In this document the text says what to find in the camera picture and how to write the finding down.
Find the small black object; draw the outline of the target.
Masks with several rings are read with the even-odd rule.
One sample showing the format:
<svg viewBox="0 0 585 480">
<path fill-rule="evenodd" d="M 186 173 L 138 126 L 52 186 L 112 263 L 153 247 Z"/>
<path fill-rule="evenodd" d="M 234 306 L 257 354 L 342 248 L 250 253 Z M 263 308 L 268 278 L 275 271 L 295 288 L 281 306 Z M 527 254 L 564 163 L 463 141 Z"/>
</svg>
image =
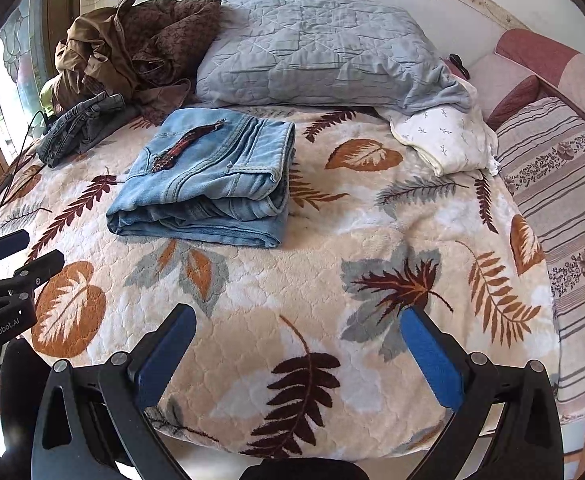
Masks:
<svg viewBox="0 0 585 480">
<path fill-rule="evenodd" d="M 466 80 L 470 79 L 469 70 L 463 65 L 463 60 L 458 54 L 451 53 L 447 58 L 447 65 L 449 65 L 449 68 L 458 77 L 463 77 Z"/>
</svg>

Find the white patterned pillow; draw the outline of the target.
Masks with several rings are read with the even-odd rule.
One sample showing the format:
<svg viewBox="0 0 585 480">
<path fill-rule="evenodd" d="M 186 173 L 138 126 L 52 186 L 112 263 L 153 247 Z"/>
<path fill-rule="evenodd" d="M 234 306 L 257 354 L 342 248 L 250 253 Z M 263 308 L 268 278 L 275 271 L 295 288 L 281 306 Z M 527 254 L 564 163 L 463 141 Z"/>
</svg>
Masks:
<svg viewBox="0 0 585 480">
<path fill-rule="evenodd" d="M 483 119 L 477 89 L 466 80 L 455 79 L 469 93 L 471 107 L 467 113 L 449 105 L 411 116 L 383 107 L 377 107 L 376 112 L 389 123 L 396 140 L 414 148 L 437 177 L 472 170 L 486 170 L 496 176 L 497 135 Z"/>
</svg>

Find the dark grey folded jeans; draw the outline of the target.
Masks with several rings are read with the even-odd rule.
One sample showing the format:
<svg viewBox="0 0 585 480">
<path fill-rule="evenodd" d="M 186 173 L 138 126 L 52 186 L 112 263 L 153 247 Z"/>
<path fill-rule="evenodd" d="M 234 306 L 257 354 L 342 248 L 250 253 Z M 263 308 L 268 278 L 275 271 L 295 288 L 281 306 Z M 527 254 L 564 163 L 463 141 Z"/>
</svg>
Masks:
<svg viewBox="0 0 585 480">
<path fill-rule="evenodd" d="M 68 156 L 94 148 L 139 114 L 137 107 L 126 103 L 122 94 L 109 96 L 100 92 L 56 119 L 38 144 L 38 159 L 54 168 Z"/>
</svg>

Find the brown clothing pile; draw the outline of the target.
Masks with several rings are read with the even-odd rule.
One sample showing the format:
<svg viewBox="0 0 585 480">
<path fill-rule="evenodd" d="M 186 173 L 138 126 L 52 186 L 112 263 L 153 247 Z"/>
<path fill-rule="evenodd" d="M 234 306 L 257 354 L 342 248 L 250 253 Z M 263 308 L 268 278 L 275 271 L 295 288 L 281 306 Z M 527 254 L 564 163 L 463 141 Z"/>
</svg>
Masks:
<svg viewBox="0 0 585 480">
<path fill-rule="evenodd" d="M 54 110 L 121 94 L 152 125 L 188 104 L 222 0 L 122 0 L 76 18 L 55 52 Z"/>
</svg>

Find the striped floral bedspread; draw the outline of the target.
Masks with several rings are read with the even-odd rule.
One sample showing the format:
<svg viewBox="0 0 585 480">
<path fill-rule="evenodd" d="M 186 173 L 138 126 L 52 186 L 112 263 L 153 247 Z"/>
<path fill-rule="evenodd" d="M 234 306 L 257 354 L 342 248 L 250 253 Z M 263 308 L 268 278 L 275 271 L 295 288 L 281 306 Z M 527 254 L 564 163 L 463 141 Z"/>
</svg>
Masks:
<svg viewBox="0 0 585 480">
<path fill-rule="evenodd" d="M 547 96 L 497 130 L 503 178 L 542 249 L 560 340 L 563 422 L 585 419 L 585 120 Z"/>
</svg>

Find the beige leaf pattern blanket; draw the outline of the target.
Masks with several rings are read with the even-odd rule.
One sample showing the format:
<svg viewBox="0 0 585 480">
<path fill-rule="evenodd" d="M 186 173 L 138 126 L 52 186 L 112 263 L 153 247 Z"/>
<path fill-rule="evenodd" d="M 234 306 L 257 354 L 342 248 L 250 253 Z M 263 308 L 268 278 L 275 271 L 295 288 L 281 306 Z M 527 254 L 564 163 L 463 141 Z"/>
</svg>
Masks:
<svg viewBox="0 0 585 480">
<path fill-rule="evenodd" d="M 47 362 L 131 349 L 175 304 L 197 333 L 150 411 L 169 436 L 252 456 L 343 460 L 428 448 L 445 409 L 405 347 L 406 307 L 494 363 L 559 368 L 545 256 L 501 178 L 438 177 L 367 114 L 277 108 L 297 128 L 290 214 L 273 249 L 123 237 L 106 212 L 156 134 L 130 122 L 54 169 L 29 159 L 0 233 L 57 249 L 27 342 Z"/>
</svg>

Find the light blue denim pants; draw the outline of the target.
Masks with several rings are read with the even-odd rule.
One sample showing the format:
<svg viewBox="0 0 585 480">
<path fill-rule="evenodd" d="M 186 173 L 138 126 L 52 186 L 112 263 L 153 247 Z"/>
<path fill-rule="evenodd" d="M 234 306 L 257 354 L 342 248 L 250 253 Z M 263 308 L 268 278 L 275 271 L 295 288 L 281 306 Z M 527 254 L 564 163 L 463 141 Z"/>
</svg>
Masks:
<svg viewBox="0 0 585 480">
<path fill-rule="evenodd" d="M 236 110 L 172 113 L 106 212 L 120 236 L 277 248 L 289 210 L 292 122 Z"/>
</svg>

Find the grey quilted pillow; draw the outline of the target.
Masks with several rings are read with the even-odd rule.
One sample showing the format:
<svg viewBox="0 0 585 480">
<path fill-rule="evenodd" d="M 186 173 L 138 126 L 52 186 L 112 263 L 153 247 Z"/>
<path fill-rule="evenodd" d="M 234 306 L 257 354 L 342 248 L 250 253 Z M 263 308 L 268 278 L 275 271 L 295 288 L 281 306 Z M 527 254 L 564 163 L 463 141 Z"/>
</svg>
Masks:
<svg viewBox="0 0 585 480">
<path fill-rule="evenodd" d="M 215 106 L 471 107 L 411 14 L 366 0 L 223 3 L 196 91 Z"/>
</svg>

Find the pink maroon headboard cushion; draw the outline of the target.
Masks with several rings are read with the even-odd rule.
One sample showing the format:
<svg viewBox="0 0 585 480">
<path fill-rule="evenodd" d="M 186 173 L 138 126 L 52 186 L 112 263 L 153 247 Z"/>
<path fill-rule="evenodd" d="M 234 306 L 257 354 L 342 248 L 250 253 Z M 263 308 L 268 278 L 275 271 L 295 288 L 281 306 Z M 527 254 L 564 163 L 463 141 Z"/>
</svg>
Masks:
<svg viewBox="0 0 585 480">
<path fill-rule="evenodd" d="M 585 54 L 526 29 L 512 29 L 494 50 L 466 66 L 485 122 L 494 130 L 527 105 L 555 96 L 585 120 Z"/>
</svg>

